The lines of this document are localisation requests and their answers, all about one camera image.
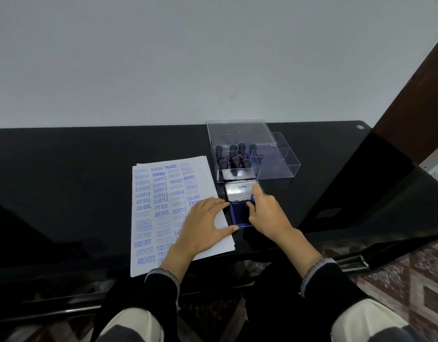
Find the plastic compartment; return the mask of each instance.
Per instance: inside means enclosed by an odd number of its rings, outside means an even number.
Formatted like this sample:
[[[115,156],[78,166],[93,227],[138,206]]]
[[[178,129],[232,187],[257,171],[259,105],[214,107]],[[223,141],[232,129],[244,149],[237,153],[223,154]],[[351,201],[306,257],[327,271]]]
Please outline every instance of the plastic compartment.
[[[217,182],[291,178],[301,165],[282,134],[272,133],[263,120],[207,121],[206,124]],[[230,150],[231,145],[239,143],[245,143],[243,152]],[[256,145],[255,151],[250,149],[251,144]],[[217,145],[222,147],[221,156],[216,156]],[[249,159],[250,168],[233,166],[233,157]],[[220,168],[220,160],[227,161],[227,169]]]

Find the paper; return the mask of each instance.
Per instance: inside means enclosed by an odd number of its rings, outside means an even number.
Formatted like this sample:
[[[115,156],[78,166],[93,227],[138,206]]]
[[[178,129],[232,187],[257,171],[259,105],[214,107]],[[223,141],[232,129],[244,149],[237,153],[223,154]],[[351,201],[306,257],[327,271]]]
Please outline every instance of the paper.
[[[132,168],[131,277],[159,267],[192,206],[211,196],[217,198],[217,192],[205,156]],[[228,226],[222,211],[214,225]],[[194,260],[234,249],[227,236]]]

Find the black table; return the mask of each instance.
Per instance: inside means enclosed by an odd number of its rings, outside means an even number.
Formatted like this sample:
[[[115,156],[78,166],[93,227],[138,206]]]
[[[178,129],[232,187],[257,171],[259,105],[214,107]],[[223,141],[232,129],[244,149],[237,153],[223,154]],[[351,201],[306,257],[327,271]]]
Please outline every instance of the black table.
[[[316,247],[438,235],[438,182],[365,123],[268,126],[302,166],[261,185]],[[0,129],[0,288],[128,273],[132,166],[200,155],[213,170],[206,125]],[[233,238],[195,266],[278,252],[252,227]]]

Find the floor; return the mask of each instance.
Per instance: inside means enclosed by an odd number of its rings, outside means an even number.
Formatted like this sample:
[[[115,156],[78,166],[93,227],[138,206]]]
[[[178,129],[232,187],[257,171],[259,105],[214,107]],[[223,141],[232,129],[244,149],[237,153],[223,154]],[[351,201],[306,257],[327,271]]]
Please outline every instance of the floor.
[[[333,253],[348,253],[348,249]],[[245,262],[243,272],[253,274],[266,264]],[[393,264],[353,281],[408,321],[429,341],[438,342],[438,244],[410,253]],[[246,329],[245,299],[201,299],[181,305],[178,334],[181,341],[241,341]],[[75,317],[49,326],[19,327],[0,341],[89,342],[93,318]]]

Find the black sleeve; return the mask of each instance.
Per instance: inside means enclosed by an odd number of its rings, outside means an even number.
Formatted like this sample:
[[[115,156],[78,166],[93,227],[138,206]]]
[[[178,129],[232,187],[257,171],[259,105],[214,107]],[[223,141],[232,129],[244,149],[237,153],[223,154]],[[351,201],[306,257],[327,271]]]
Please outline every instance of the black sleeve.
[[[97,339],[114,316],[131,307],[149,311],[160,323],[165,340],[177,340],[177,297],[176,281],[161,273],[118,279],[95,318],[91,342]]]
[[[349,307],[369,298],[332,259],[322,259],[308,271],[301,295],[314,311],[322,313],[319,324],[328,331]]]

